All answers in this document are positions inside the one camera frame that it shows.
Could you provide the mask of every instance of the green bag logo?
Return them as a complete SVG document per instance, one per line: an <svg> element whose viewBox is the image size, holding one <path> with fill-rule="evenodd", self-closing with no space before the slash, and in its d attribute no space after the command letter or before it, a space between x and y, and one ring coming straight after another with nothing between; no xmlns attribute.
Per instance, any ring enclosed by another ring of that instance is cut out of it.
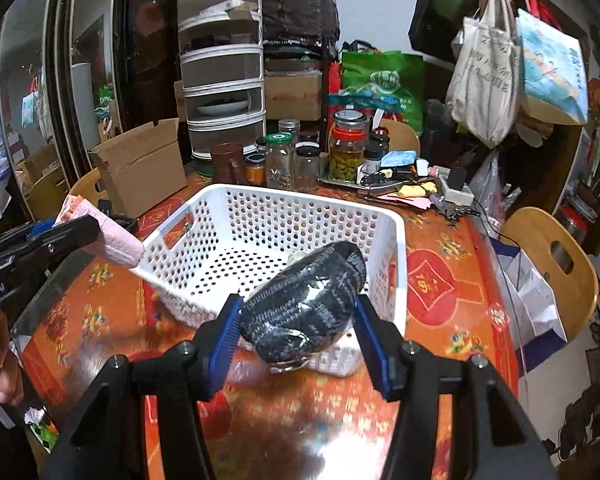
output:
<svg viewBox="0 0 600 480"><path fill-rule="evenodd" d="M372 72L369 81L374 86L376 93L392 94L400 88L400 74L395 70Z"/></svg>

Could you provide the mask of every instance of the red jar lid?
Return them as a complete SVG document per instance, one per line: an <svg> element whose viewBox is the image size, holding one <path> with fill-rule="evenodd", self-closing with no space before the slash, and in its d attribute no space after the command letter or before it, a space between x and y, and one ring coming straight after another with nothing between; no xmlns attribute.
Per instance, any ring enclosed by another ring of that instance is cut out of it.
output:
<svg viewBox="0 0 600 480"><path fill-rule="evenodd" d="M349 140L350 142L358 142L366 140L365 130L346 130L339 126L335 126L332 132L333 138L338 140Z"/></svg>

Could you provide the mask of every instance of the black plastic package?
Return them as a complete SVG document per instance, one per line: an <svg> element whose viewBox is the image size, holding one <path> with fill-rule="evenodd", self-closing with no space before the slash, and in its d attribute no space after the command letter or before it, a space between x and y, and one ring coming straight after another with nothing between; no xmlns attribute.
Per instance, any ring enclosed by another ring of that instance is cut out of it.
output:
<svg viewBox="0 0 600 480"><path fill-rule="evenodd" d="M244 304L242 336L267 363L301 365L344 334L365 281L365 261L355 244L326 245Z"/></svg>
<svg viewBox="0 0 600 480"><path fill-rule="evenodd" d="M336 0L262 0L265 40L326 36L340 39Z"/></svg>

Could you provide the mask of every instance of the green jar lid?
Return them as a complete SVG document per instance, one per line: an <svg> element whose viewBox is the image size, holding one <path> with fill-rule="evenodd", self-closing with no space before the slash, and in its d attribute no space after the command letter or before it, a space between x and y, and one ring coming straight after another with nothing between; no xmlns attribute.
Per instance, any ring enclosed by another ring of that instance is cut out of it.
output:
<svg viewBox="0 0 600 480"><path fill-rule="evenodd" d="M293 137L291 136L291 134L276 133L269 134L265 137L265 139L267 141L267 144L286 144L288 142L291 142L291 139L293 139Z"/></svg>

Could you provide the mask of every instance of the pink towel roll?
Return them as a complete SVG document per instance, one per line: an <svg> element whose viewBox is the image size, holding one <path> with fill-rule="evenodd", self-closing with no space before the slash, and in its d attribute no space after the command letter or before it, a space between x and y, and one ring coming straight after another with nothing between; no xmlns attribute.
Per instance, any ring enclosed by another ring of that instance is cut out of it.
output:
<svg viewBox="0 0 600 480"><path fill-rule="evenodd" d="M144 253L142 242L81 196L68 195L64 199L54 225L85 215L93 216L100 224L100 237L86 247L88 250L126 269L132 269L140 262Z"/></svg>

